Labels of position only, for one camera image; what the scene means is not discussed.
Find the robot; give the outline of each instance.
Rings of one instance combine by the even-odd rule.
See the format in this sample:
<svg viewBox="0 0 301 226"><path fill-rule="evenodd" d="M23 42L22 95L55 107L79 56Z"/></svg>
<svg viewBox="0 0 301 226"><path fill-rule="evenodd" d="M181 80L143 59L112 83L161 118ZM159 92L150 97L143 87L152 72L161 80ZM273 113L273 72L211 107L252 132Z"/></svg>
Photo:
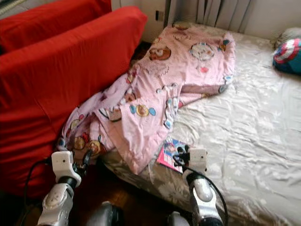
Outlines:
<svg viewBox="0 0 301 226"><path fill-rule="evenodd" d="M178 150L174 156L177 164L187 164L189 153ZM74 189L81 183L87 173L92 150L83 157L83 163L73 163L73 154L68 150L54 152L51 156L56 184L43 200L43 212L38 226L68 226L69 213L73 206ZM222 219L216 208L216 194L206 177L196 171L186 170L183 174L190 189L190 202L193 207L194 226L222 226ZM121 226L123 225L122 210L109 202L103 202L101 208L87 222L87 226ZM188 221L178 212L168 217L168 226L189 226Z"/></svg>

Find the pink magazine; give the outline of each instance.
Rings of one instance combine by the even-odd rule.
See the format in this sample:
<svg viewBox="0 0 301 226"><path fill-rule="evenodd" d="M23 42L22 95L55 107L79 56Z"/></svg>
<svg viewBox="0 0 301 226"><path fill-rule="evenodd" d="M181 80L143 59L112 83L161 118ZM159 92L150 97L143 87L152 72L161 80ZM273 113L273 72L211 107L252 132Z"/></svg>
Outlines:
<svg viewBox="0 0 301 226"><path fill-rule="evenodd" d="M178 154L177 151L178 147L182 147L184 149L185 145L186 145L185 143L182 143L176 139L168 137L162 145L160 154L157 158L157 162L179 173L183 173L182 166L177 166L177 167L174 166L173 155Z"/></svg>

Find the white bed sheet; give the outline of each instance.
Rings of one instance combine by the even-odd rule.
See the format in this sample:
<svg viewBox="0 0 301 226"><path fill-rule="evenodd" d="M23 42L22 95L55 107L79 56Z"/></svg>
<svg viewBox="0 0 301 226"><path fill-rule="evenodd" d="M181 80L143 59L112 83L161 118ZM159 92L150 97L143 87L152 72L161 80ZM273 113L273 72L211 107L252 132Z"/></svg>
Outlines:
<svg viewBox="0 0 301 226"><path fill-rule="evenodd" d="M171 136L208 151L207 176L226 200L230 225L301 225L301 77L272 68L268 40L232 34L233 83L220 95L181 108ZM181 175L157 164L157 156L140 175L117 152L103 160L121 179L190 210Z"/></svg>

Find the pillow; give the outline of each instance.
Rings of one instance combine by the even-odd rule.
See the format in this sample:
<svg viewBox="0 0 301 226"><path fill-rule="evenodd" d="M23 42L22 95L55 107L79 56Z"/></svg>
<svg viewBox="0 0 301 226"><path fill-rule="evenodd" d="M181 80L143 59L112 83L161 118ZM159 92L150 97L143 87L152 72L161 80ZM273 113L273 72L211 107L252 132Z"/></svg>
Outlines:
<svg viewBox="0 0 301 226"><path fill-rule="evenodd" d="M301 75L301 39L281 44L275 51L273 65L280 71Z"/></svg>
<svg viewBox="0 0 301 226"><path fill-rule="evenodd" d="M301 39L301 28L288 28L284 32L282 32L276 39L272 40L271 43L274 49L277 49L280 46L280 44L290 39Z"/></svg>

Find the red sofa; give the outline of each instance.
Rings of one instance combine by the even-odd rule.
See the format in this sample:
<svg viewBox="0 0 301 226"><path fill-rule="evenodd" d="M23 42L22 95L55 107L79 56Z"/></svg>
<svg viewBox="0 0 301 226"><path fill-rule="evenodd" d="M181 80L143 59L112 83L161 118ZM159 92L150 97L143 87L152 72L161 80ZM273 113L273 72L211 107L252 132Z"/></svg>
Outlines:
<svg viewBox="0 0 301 226"><path fill-rule="evenodd" d="M22 195L72 110L129 67L146 16L111 0L60 0L0 21L0 189ZM38 166L29 197L52 186Z"/></svg>

